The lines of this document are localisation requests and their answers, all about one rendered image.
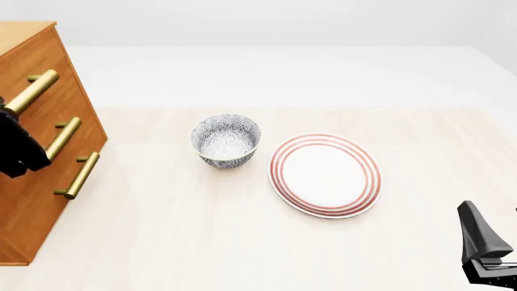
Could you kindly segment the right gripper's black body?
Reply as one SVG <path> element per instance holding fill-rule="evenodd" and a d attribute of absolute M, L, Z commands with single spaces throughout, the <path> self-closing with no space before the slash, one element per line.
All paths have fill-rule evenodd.
<path fill-rule="evenodd" d="M 475 258 L 462 255 L 462 268 L 470 284 L 494 287 L 517 287 L 517 263 L 504 263 L 506 254 L 489 254 Z"/>

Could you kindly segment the wooden cabinet drawer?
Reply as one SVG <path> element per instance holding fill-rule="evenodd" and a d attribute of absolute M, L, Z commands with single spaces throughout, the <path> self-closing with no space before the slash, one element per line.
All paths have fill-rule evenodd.
<path fill-rule="evenodd" d="M 59 79 L 19 116 L 21 125 L 46 145 L 57 134 L 56 123 L 81 116 L 83 98 L 61 43 L 46 31 L 0 60 L 0 96 L 11 101 L 30 82 L 27 77 L 55 70 Z"/>
<path fill-rule="evenodd" d="M 69 203 L 53 190 L 73 181 L 82 166 L 76 157 L 99 153 L 106 143 L 95 110 L 82 109 L 81 114 L 74 117 L 82 124 L 48 167 L 14 179 L 0 172 L 0 266 L 27 266 L 34 260 Z"/>
<path fill-rule="evenodd" d="M 72 181 L 76 158 L 107 138 L 95 111 L 71 78 L 48 71 L 0 105 L 0 226 L 11 237 L 47 234 L 65 205 L 51 193 Z"/>

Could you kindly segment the wooden cabinet with drawers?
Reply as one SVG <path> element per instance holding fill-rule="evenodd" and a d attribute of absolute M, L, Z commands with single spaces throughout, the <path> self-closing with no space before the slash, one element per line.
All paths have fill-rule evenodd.
<path fill-rule="evenodd" d="M 57 33 L 56 23 L 53 21 L 0 21 L 0 60 L 46 31 L 53 31 L 57 40 L 60 41 L 74 78 L 76 82 L 78 82 L 83 94 L 87 96 L 72 61 L 69 59 L 69 55 Z"/>

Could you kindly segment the white plate with red rings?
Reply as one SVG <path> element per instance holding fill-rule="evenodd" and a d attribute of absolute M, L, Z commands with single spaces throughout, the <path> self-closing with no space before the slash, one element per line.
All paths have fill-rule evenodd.
<path fill-rule="evenodd" d="M 296 210 L 329 219 L 367 212 L 381 197 L 379 165 L 363 147 L 339 135 L 306 133 L 271 155 L 268 178 Z"/>

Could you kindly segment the blue white patterned bowl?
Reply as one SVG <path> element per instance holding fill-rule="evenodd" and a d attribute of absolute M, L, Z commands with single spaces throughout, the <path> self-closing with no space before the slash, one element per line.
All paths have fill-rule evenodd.
<path fill-rule="evenodd" d="M 210 116 L 191 131 L 193 149 L 204 162 L 219 169 L 248 162 L 260 140 L 259 126 L 251 118 L 238 114 Z"/>

